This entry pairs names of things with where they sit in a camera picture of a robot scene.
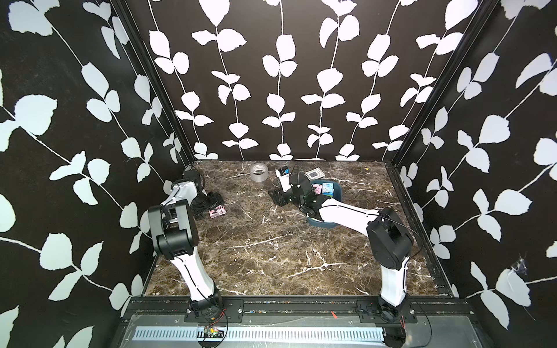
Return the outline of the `clear tape roll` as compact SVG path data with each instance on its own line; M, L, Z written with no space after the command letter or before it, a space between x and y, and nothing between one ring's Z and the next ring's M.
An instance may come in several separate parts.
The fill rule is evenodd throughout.
M269 177L268 166L265 163L257 162L249 168L250 179L256 183L262 183Z

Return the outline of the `small white square box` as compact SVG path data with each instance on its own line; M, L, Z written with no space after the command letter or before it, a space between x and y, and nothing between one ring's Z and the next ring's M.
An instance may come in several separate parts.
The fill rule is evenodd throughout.
M305 176L310 180L319 180L325 177L324 172L320 168L314 168L312 170L306 171Z

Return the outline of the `pink Kuromi tissue pack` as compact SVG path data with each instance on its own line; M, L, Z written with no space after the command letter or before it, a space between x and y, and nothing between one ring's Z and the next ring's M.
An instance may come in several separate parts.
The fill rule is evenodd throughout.
M226 207L224 205L219 205L219 206L215 207L214 209L209 210L209 215L210 215L211 218L217 218L217 217L225 215L226 213L227 213L226 212Z
M322 193L322 185L321 184L312 184L312 190L315 194L319 195Z

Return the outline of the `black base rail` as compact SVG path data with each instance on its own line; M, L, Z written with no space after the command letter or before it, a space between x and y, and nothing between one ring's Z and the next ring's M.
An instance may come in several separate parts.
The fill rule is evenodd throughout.
M419 317L474 315L467 301L443 296L406 297L396 315L381 314L379 300L372 296L224 296L221 302L230 323L246 323L248 316L355 316L360 323L399 326L417 323ZM134 297L123 319L134 315L177 316L187 322L202 317L194 313L188 297Z

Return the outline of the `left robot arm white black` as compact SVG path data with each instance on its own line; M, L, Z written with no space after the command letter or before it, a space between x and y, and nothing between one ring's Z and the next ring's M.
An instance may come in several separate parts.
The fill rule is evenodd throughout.
M202 174L191 167L171 184L168 198L147 211L152 243L157 255L171 262L182 275L190 295L189 310L197 317L223 313L223 302L201 261L196 219L224 207L220 193L205 191Z

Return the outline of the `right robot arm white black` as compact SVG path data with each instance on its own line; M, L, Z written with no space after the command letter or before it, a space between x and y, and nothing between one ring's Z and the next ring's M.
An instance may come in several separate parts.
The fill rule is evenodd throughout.
M381 266L378 308L392 320L407 294L406 271L413 249L413 237L391 208L366 210L333 197L317 194L305 175L294 174L284 166L276 170L281 187L269 191L274 204L292 203L307 218L333 223L368 237L372 255Z

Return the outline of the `blue Cinnamoroll tissue pack back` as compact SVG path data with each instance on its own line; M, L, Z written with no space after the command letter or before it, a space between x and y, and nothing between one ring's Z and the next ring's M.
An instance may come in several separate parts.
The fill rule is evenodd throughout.
M332 182L323 182L323 184L321 185L321 193L328 197L333 197L334 184Z

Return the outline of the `teal storage box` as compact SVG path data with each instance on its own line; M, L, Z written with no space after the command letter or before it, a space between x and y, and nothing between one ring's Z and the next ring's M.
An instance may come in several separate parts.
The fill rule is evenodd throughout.
M336 205L338 205L339 203L343 202L343 190L341 185L337 182L337 181L330 181L330 180L323 180L323 179L317 179L317 180L312 180L311 181L312 186L317 186L317 185L326 185L326 186L331 186L332 187L332 196L330 196L330 198L332 200L335 200L335 204L329 204L326 206L326 208L330 208L330 207L334 207ZM307 216L306 218L306 222L313 227L316 228L320 228L320 229L334 229L337 227L337 224L331 221L323 221L323 220L319 220L315 217L309 217Z

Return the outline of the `white perforated strip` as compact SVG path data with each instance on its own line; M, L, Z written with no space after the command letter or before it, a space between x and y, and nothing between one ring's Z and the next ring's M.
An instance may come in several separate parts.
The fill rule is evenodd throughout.
M132 339L137 342L286 342L371 344L384 342L381 328L349 327L230 327L210 336L203 327L139 326Z

